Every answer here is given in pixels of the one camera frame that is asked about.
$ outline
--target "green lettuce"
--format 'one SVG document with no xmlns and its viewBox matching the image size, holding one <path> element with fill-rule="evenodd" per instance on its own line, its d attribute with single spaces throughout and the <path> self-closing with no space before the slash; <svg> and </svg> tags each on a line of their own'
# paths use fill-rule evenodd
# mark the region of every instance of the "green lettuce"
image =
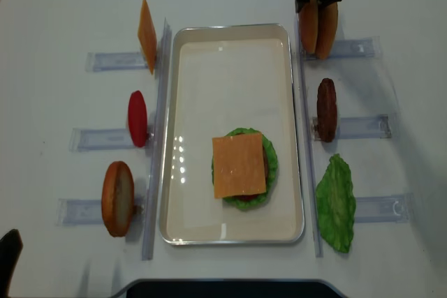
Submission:
<svg viewBox="0 0 447 298">
<path fill-rule="evenodd" d="M 236 128 L 235 130 L 229 132 L 225 136 L 234 136 L 237 134 L 252 134 L 252 133 L 260 133 L 259 131 L 252 128 Z M 263 147 L 265 149 L 265 153 L 267 154 L 267 162 L 268 162 L 268 178 L 265 181 L 266 192 L 260 193 L 258 197 L 245 202 L 243 200 L 238 199 L 237 197 L 225 197 L 225 200 L 228 204 L 237 207 L 238 209 L 246 210 L 251 209 L 253 207 L 257 207 L 260 204 L 264 203 L 268 198 L 268 193 L 270 192 L 274 179 L 277 175 L 278 168 L 278 158 L 277 153 L 273 148 L 273 144 L 269 141 L 263 134 Z M 214 185 L 214 160 L 211 160 L 211 175 L 212 175 L 212 183 Z"/>
<path fill-rule="evenodd" d="M 354 238 L 356 199 L 349 165 L 339 154 L 330 158 L 326 172 L 316 187 L 318 228 L 321 237 L 336 251 L 348 253 Z"/>
</svg>

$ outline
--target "red tomato slice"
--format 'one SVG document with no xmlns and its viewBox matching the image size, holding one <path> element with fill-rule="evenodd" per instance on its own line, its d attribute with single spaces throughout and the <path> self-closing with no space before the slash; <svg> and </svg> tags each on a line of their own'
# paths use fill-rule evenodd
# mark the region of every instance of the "red tomato slice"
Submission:
<svg viewBox="0 0 447 298">
<path fill-rule="evenodd" d="M 127 119 L 133 144 L 136 147 L 144 147 L 147 140 L 147 111 L 145 99 L 139 91 L 131 94 Z"/>
</svg>

